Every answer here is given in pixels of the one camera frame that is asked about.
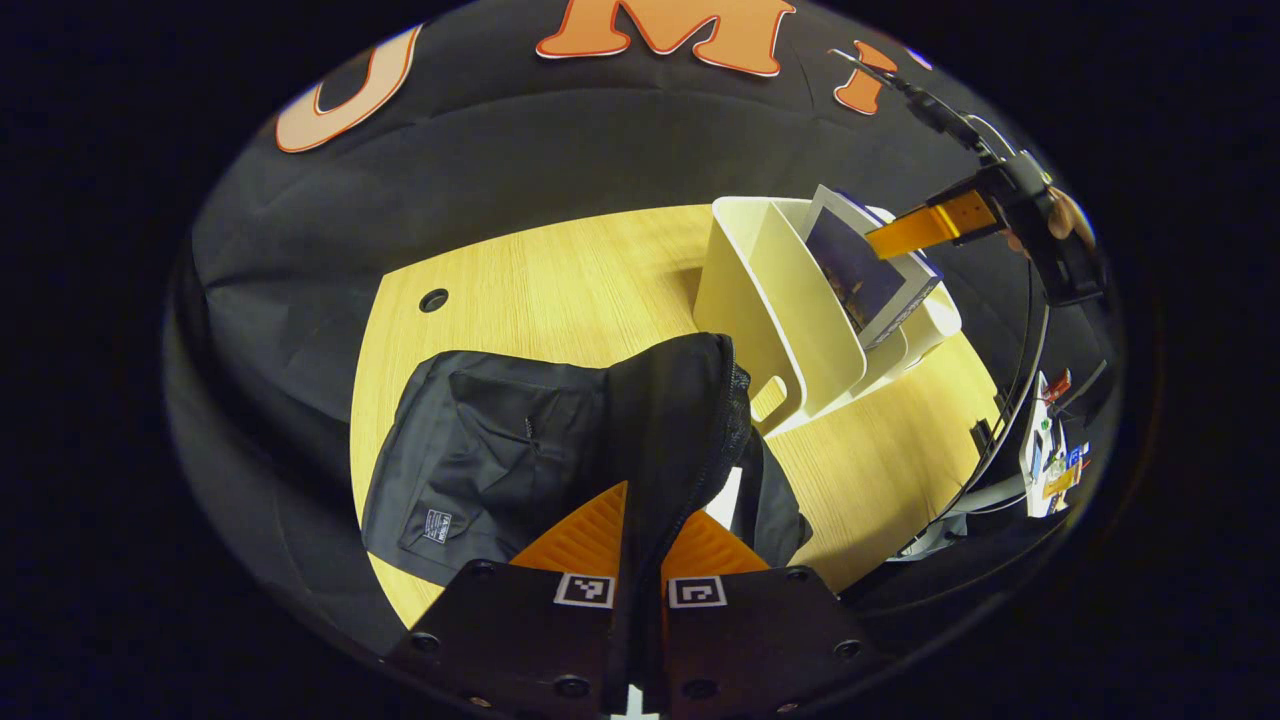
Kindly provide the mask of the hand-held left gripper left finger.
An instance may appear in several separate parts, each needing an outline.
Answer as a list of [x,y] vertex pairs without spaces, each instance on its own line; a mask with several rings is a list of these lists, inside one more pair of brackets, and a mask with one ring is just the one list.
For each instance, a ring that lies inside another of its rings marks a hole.
[[626,484],[509,562],[467,562],[385,659],[479,717],[604,717]]

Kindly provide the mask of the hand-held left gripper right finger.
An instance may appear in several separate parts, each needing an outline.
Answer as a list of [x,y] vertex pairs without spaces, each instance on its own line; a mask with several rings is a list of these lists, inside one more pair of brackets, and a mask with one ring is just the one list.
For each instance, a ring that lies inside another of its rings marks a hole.
[[886,656],[808,566],[768,566],[703,510],[660,568],[668,717],[801,717]]

